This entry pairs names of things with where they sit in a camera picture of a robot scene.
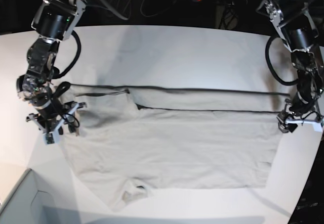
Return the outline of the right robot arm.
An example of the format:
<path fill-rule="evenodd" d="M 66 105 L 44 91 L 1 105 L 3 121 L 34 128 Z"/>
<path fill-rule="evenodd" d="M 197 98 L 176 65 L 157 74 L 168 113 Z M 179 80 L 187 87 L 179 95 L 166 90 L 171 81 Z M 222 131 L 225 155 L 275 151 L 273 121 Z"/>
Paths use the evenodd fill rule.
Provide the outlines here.
<path fill-rule="evenodd" d="M 70 88 L 70 83 L 63 82 L 55 90 L 51 89 L 50 84 L 52 79 L 66 75 L 79 59 L 81 43 L 74 28 L 84 13 L 86 4 L 87 0 L 43 0 L 31 24 L 38 33 L 38 38 L 27 51 L 28 68 L 17 79 L 17 94 L 37 111 L 29 114 L 26 120 L 34 122 L 50 144 L 54 142 L 56 133 L 63 133 L 64 124 L 68 125 L 71 132 L 79 127 L 74 112 L 84 104 L 62 104 L 59 100 Z M 76 54 L 70 65 L 60 72 L 54 66 L 59 45 L 70 37 L 76 41 Z"/>

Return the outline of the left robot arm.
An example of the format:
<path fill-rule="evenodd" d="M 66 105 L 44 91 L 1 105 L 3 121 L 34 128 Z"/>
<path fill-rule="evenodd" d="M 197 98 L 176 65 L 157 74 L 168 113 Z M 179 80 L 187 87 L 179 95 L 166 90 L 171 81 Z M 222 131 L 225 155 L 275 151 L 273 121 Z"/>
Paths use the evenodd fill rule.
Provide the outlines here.
<path fill-rule="evenodd" d="M 323 58 L 317 38 L 319 31 L 309 12 L 315 0 L 262 0 L 256 12 L 268 17 L 276 34 L 265 48 L 265 59 L 272 76 L 282 85 L 296 86 L 296 94 L 285 100 L 285 107 L 277 115 L 282 133 L 293 133 L 298 124 L 311 124 L 322 130 L 323 115 L 318 100 L 323 95 Z M 274 70 L 269 49 L 275 39 L 281 39 L 291 53 L 291 64 L 297 79 L 284 81 Z"/>

